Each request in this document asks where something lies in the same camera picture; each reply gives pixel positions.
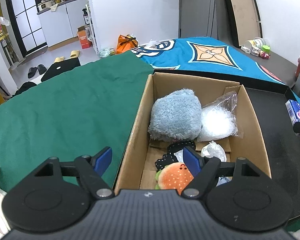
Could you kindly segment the blue tissue pack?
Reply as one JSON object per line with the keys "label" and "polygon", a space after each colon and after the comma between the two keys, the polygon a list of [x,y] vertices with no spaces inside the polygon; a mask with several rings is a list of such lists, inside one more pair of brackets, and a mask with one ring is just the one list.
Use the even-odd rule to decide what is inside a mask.
{"label": "blue tissue pack", "polygon": [[300,123],[300,103],[288,100],[285,103],[292,125]]}

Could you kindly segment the small clear bag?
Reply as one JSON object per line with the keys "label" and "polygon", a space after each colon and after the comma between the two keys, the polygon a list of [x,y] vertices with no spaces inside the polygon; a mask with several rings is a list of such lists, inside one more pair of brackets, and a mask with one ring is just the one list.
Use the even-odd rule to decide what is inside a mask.
{"label": "small clear bag", "polygon": [[227,161],[225,150],[222,148],[221,145],[217,144],[214,141],[211,141],[209,142],[208,145],[204,146],[201,150],[200,155],[202,157],[207,157],[207,158],[216,157],[221,162]]}

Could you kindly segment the burger squishy toy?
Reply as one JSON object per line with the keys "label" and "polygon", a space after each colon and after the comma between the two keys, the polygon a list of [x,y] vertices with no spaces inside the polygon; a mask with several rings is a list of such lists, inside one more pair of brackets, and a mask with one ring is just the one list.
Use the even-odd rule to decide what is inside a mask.
{"label": "burger squishy toy", "polygon": [[194,179],[184,163],[172,163],[157,172],[155,179],[157,190],[176,190],[179,195]]}

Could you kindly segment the brown cardboard box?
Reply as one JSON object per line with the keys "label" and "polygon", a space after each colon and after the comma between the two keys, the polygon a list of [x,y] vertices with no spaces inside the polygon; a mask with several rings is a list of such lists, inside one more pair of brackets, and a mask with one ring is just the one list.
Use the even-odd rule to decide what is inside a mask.
{"label": "brown cardboard box", "polygon": [[[149,135],[152,108],[156,101],[175,92],[186,94],[186,101],[177,107],[163,102],[163,119],[158,120],[159,137]],[[154,162],[169,143],[196,139],[202,129],[199,110],[227,92],[238,96],[235,108],[238,135],[221,140],[226,158],[234,162],[245,157],[271,176],[271,170],[261,128],[246,88],[235,81],[172,73],[154,73],[147,77],[145,89],[134,121],[121,167],[114,186],[122,189],[153,189],[157,183]]]}

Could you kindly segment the white bead bag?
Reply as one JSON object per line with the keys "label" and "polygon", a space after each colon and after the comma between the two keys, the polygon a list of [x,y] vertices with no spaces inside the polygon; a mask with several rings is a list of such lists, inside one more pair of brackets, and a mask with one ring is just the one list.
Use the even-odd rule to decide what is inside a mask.
{"label": "white bead bag", "polygon": [[243,128],[237,123],[238,95],[231,91],[202,107],[202,128],[197,141],[216,141],[228,137],[243,137]]}

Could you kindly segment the grey plush toy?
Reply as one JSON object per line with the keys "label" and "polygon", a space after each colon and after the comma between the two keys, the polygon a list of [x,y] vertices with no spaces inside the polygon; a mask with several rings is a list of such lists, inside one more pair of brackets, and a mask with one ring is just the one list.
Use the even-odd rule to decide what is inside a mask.
{"label": "grey plush toy", "polygon": [[191,89],[176,90],[153,104],[148,127],[150,138],[161,141],[193,140],[201,128],[202,107]]}

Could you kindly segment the black tray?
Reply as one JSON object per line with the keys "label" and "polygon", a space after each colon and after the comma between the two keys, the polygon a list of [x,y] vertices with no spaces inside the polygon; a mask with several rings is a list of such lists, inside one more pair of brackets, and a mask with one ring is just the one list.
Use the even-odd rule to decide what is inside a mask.
{"label": "black tray", "polygon": [[295,100],[291,89],[272,81],[252,77],[191,70],[156,70],[154,75],[207,77],[242,84],[255,110],[266,146],[273,180],[293,202],[292,220],[300,218],[300,137],[295,135],[285,103]]}

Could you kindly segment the grey low platform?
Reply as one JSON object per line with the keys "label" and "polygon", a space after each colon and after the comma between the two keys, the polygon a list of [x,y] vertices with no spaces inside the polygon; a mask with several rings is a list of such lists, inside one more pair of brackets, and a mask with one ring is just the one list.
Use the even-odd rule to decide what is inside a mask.
{"label": "grey low platform", "polygon": [[270,58],[263,59],[261,57],[256,57],[251,54],[247,54],[240,48],[235,48],[237,51],[256,61],[264,68],[276,75],[282,82],[292,88],[296,83],[295,71],[297,66],[287,59],[277,55],[275,53],[270,54]]}

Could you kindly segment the green lidded cup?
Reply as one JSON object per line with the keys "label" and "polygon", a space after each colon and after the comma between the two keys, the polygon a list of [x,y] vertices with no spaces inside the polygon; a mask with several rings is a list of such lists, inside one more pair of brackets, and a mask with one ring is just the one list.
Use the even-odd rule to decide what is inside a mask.
{"label": "green lidded cup", "polygon": [[270,53],[270,46],[268,46],[268,45],[263,45],[262,47],[261,47],[261,49],[262,49],[262,51],[264,51],[265,53],[267,53],[267,54],[269,54]]}

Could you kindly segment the white jar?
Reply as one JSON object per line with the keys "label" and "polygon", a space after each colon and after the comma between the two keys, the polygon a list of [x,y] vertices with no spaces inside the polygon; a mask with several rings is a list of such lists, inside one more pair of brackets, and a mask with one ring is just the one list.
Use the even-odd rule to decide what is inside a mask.
{"label": "white jar", "polygon": [[266,41],[261,38],[261,37],[256,37],[252,40],[247,40],[245,43],[244,43],[244,46],[246,48],[249,48],[250,50],[252,50],[253,48],[258,48],[258,49],[262,49],[262,47],[264,45],[267,45]]}

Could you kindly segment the black chair back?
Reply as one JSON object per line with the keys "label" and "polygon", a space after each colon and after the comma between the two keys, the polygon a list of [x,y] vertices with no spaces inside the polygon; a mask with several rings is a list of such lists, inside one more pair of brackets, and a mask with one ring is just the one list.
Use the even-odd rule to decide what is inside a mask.
{"label": "black chair back", "polygon": [[60,62],[56,62],[50,66],[50,68],[45,72],[41,81],[44,82],[55,76],[58,76],[64,72],[73,70],[76,67],[81,66],[78,58],[68,59]]}

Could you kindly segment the framed brown board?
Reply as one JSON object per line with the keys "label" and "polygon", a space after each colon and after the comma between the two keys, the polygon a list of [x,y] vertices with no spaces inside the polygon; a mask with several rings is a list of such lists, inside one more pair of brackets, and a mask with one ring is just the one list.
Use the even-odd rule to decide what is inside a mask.
{"label": "framed brown board", "polygon": [[247,40],[262,37],[262,24],[256,0],[225,0],[232,41],[239,48]]}

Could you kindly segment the orange bag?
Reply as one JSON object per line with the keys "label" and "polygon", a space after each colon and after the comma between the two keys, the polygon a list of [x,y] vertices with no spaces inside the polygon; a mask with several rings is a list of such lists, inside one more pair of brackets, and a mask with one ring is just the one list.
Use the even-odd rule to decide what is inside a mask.
{"label": "orange bag", "polygon": [[136,48],[139,45],[136,37],[132,35],[120,35],[117,41],[116,53],[122,54],[126,51]]}

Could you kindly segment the orange cardboard carton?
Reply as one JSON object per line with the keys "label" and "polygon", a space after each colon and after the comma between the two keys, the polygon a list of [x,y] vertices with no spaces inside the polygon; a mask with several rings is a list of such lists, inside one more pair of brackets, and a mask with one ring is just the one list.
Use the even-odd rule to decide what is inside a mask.
{"label": "orange cardboard carton", "polygon": [[93,43],[89,40],[90,30],[89,27],[84,25],[77,29],[77,37],[81,44],[82,49],[90,48]]}

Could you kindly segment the white kitchen cabinet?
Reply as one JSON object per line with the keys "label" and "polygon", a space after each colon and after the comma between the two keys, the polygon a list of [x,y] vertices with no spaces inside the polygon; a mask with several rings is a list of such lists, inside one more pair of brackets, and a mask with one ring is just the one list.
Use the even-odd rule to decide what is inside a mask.
{"label": "white kitchen cabinet", "polygon": [[76,38],[78,28],[86,25],[84,9],[88,0],[36,0],[36,3],[48,47]]}

